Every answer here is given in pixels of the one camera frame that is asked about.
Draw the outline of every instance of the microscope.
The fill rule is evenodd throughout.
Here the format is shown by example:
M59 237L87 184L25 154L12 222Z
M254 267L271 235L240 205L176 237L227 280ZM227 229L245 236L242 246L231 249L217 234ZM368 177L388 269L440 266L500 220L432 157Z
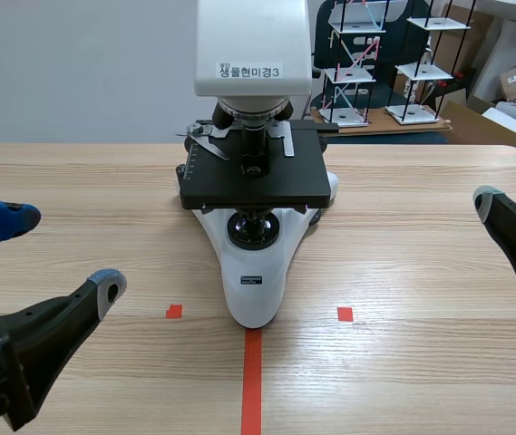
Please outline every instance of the microscope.
M218 101L211 121L187 129L178 194L215 249L232 316L260 328L336 196L321 134L337 126L289 121L289 97L312 89L307 0L198 0L197 31L195 92Z

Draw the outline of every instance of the wood grain surface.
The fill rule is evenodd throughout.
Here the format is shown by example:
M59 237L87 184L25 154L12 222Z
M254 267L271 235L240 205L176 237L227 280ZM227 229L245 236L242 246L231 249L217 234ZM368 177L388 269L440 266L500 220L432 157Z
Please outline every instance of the wood grain surface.
M0 145L0 199L43 211L34 233L0 244L0 314L101 267L129 282L21 433L239 434L244 331L175 198L185 157ZM263 333L263 433L516 434L516 278L472 204L484 184L516 200L516 149L331 146L326 164L338 197ZM164 319L170 304L182 320ZM338 306L355 321L339 323Z

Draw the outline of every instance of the black microscope stage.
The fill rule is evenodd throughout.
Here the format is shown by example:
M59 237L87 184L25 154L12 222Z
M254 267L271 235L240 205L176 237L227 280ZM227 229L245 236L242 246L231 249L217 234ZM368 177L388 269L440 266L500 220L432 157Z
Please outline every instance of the black microscope stage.
M292 121L295 157L284 156L284 141L268 139L270 171L249 177L241 170L241 131L210 142L229 156L220 159L195 143L180 181L181 205L187 210L213 208L328 208L330 185L319 132L336 132L333 124Z

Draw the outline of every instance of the red tape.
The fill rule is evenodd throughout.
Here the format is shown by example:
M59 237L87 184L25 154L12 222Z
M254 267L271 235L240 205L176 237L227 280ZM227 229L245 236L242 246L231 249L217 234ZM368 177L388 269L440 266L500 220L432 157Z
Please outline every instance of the red tape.
M183 305L171 305L165 312L166 319L181 319L183 317Z
M355 317L352 313L352 308L340 306L338 307L338 322L353 322Z
M243 359L241 435L261 435L261 330L247 329Z

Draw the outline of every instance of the red tape line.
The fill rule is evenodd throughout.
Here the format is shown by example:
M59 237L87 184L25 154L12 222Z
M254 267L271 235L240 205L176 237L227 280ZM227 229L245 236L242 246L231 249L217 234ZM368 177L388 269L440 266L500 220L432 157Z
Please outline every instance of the red tape line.
M247 329L243 359L241 435L261 435L261 330Z

